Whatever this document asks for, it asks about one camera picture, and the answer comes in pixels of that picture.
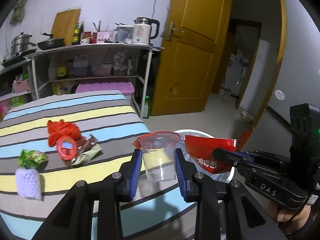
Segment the right hand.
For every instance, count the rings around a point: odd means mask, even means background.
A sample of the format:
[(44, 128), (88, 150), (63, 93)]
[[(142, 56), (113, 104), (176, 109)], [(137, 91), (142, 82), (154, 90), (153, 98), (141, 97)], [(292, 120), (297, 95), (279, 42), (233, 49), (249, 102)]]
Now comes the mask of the right hand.
[(300, 230), (307, 223), (311, 213), (311, 206), (304, 206), (303, 210), (300, 211), (300, 213), (295, 217), (293, 217), (295, 213), (294, 211), (280, 209), (274, 202), (269, 202), (266, 211), (277, 224), (286, 223), (290, 219), (292, 219), (289, 222), (288, 226), (285, 229), (282, 229), (282, 232), (285, 235), (289, 235), (295, 231)]

